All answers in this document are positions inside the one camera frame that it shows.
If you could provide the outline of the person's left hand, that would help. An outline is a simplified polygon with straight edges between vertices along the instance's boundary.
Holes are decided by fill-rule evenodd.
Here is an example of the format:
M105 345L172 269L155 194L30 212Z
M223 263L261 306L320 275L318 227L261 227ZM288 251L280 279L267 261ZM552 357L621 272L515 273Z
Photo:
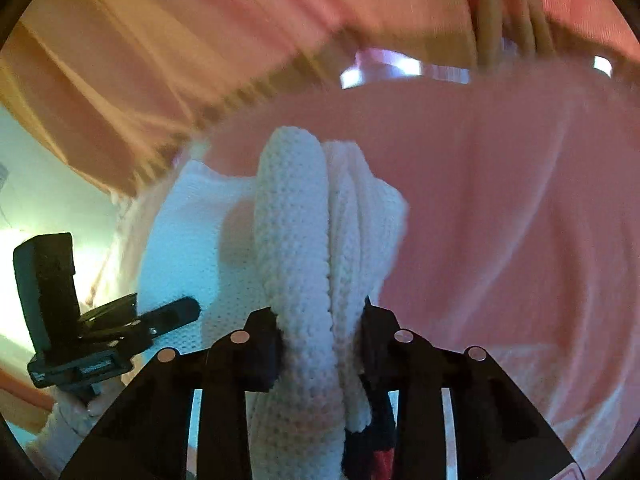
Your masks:
M52 396L68 426L84 438L124 389L122 378L117 376L100 382L98 393L87 402L58 387L53 388Z

